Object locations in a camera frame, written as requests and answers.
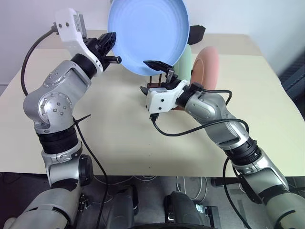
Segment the blue plate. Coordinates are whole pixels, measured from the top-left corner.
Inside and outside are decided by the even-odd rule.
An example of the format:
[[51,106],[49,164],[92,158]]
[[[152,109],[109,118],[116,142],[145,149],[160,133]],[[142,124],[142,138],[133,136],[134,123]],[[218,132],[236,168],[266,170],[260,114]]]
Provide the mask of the blue plate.
[[182,0],[114,0],[108,32],[116,32],[112,49],[122,65],[139,75],[156,75],[143,61],[174,65],[189,37],[189,20]]

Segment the beige table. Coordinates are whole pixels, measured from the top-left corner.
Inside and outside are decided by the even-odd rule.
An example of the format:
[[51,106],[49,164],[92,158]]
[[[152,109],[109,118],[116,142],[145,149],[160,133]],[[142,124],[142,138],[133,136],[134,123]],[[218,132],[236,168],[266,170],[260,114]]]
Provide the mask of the beige table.
[[[56,45],[58,39],[50,37],[31,56],[26,71],[28,91],[38,88],[61,61],[70,59]],[[211,44],[220,51],[217,88],[233,91],[228,109],[249,124],[251,137],[285,176],[304,176],[305,123],[259,49],[246,36],[207,34],[201,44],[192,47],[193,53]],[[111,65],[92,80],[75,107],[76,118],[92,114],[80,126],[107,173],[220,177],[226,156],[204,130],[166,137],[154,129],[139,90],[147,81],[121,65]],[[18,73],[0,97],[0,171],[45,173],[42,147],[32,121],[23,112],[23,99]],[[168,133],[198,126],[182,111],[161,114],[157,122]],[[97,166],[94,171],[100,174]],[[231,168],[228,175],[233,176]]]

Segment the table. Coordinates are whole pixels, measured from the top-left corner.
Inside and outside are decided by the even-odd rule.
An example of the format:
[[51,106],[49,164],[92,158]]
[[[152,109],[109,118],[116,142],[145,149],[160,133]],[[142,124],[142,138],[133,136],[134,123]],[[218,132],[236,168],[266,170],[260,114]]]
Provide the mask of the table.
[[[88,37],[100,33],[89,31]],[[194,59],[206,45],[219,49],[217,89],[233,91],[229,111],[249,124],[250,136],[285,176],[304,176],[304,120],[257,46],[243,35],[206,34],[192,47]],[[60,47],[58,37],[43,42],[27,66],[28,91],[38,88],[66,59],[70,56]],[[102,76],[92,79],[92,86],[74,109],[76,118],[92,114],[80,127],[107,173],[221,177],[226,156],[204,130],[166,137],[154,129],[145,108],[146,98],[139,89],[147,82],[148,77],[135,75],[121,65],[110,65]],[[0,97],[0,171],[45,173],[42,147],[33,122],[23,112],[23,99],[19,72]],[[198,126],[183,111],[160,114],[157,123],[168,133]],[[95,163],[94,172],[101,174]],[[230,167],[227,174],[234,176]]]

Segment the gray floor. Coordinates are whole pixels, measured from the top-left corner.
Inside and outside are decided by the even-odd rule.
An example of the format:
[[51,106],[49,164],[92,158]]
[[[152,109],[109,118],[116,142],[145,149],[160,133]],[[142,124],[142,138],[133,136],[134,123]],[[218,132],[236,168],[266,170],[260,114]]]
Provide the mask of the gray floor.
[[[26,206],[42,191],[49,188],[48,182],[44,178],[36,178],[27,175],[20,177],[19,174],[0,173],[0,228],[9,217],[17,217]],[[116,183],[128,177],[110,177],[111,183]],[[200,185],[198,177],[186,177],[186,192],[191,198],[195,197]],[[203,189],[198,199],[204,196],[205,179]],[[244,226],[229,205],[224,194],[223,187],[212,187],[208,178],[208,189],[204,206],[217,206],[219,210],[222,229],[243,229]],[[153,181],[139,181],[135,178],[125,183],[110,186],[109,194],[114,195],[126,184],[135,184],[139,192],[139,214],[135,216],[135,224],[164,222],[163,199],[172,191],[176,190],[176,177],[157,177]],[[179,184],[183,188],[183,179],[179,179]],[[89,196],[92,205],[89,206],[78,218],[78,229],[92,229],[95,227],[100,202],[103,196],[105,185],[94,180],[90,185],[83,188],[83,193]],[[265,209],[262,205],[252,203],[247,196],[241,192],[237,185],[229,185],[229,192],[237,208],[244,212],[244,216],[253,229],[271,229],[270,222],[266,217]],[[107,215],[112,202],[105,204],[103,211],[104,218]]]

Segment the white wall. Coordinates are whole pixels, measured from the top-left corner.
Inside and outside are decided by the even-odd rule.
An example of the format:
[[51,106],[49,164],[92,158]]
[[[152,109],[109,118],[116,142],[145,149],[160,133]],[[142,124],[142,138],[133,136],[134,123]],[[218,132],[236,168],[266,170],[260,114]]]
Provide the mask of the white wall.
[[[190,24],[206,33],[249,34],[279,74],[305,47],[305,0],[185,0]],[[4,0],[0,3],[0,84],[20,69],[32,43],[54,22],[56,10],[84,14],[87,29],[106,29],[110,0]]]

